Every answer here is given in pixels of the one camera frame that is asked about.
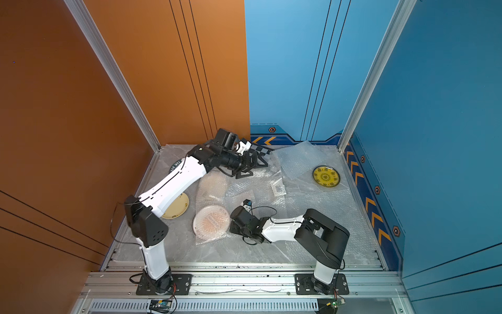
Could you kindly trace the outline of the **white orange sunburst plate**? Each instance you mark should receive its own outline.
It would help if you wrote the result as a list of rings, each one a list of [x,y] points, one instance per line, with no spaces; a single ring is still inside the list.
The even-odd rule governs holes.
[[[224,238],[230,227],[230,214],[221,205],[201,209],[193,220],[193,232],[200,242],[212,242]]]

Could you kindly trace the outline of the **bubble item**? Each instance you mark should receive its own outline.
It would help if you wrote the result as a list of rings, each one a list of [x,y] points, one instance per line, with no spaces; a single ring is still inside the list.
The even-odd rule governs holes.
[[[227,208],[232,211],[244,200],[252,201],[252,214],[258,218],[286,217],[286,195],[276,197],[272,184],[282,181],[280,168],[268,167],[254,170],[252,177],[230,179],[225,196]]]

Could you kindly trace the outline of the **cream dinner plate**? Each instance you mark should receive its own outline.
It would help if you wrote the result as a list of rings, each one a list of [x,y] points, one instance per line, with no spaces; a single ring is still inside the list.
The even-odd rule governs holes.
[[[166,209],[162,218],[172,220],[174,218],[180,217],[188,209],[190,204],[190,199],[186,193],[182,193],[177,197],[173,203]]]

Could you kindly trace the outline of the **bubble white blue plate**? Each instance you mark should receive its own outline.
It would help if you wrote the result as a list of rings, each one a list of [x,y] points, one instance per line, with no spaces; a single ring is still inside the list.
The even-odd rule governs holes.
[[[185,159],[185,158],[181,158],[181,159],[177,160],[176,162],[174,162],[174,163],[171,165],[170,169],[169,169],[169,173],[172,173],[172,172],[173,172],[173,171],[175,171],[178,167],[182,166],[182,165],[183,165],[183,163],[184,163],[184,159]]]

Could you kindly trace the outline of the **yellow dinner plate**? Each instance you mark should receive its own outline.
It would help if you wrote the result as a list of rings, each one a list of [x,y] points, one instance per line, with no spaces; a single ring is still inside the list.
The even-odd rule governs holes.
[[[334,188],[341,182],[337,170],[331,166],[318,166],[312,172],[312,178],[317,184],[326,188]]]

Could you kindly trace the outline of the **bubble pink plate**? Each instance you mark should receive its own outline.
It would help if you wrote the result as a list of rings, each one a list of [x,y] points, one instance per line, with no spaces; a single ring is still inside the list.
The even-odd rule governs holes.
[[[213,242],[227,236],[230,227],[230,212],[225,203],[229,177],[212,171],[200,181],[196,195],[196,215],[192,229],[196,244]]]

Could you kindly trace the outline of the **bubble wrap of green plate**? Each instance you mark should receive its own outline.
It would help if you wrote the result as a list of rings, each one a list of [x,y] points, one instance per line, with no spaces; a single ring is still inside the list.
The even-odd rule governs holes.
[[[281,166],[283,174],[296,179],[322,164],[328,155],[308,141],[275,150],[272,156]]]

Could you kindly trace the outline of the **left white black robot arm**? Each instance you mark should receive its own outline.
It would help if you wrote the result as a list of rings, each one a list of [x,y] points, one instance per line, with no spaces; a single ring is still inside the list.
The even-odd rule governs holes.
[[[164,245],[169,228],[161,220],[168,207],[212,169],[236,179],[250,177],[253,169],[268,166],[264,157],[271,152],[270,148],[240,139],[237,134],[221,128],[214,139],[188,151],[180,165],[154,187],[138,197],[126,198],[127,224],[145,261],[142,278],[156,294],[168,294],[173,290]]]

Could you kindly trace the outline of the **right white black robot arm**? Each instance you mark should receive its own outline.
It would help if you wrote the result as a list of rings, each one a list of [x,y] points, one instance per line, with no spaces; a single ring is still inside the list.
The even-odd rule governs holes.
[[[331,294],[335,273],[342,268],[350,232],[316,209],[294,218],[257,218],[239,206],[231,215],[230,232],[249,239],[251,245],[275,242],[299,243],[316,259],[311,281],[314,290]]]

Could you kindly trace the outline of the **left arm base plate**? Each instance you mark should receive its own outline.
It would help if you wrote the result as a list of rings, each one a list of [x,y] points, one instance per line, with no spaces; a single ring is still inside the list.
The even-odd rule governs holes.
[[[136,295],[139,296],[187,296],[189,295],[192,274],[167,273],[160,279],[154,280],[147,273],[142,274],[137,285]]]

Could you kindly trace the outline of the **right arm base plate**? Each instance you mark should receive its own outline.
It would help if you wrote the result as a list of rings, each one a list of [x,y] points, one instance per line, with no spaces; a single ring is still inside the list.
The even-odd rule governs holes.
[[[294,275],[295,289],[298,295],[334,295],[346,296],[350,294],[346,276],[336,273],[330,284],[317,280],[312,273],[297,273]]]

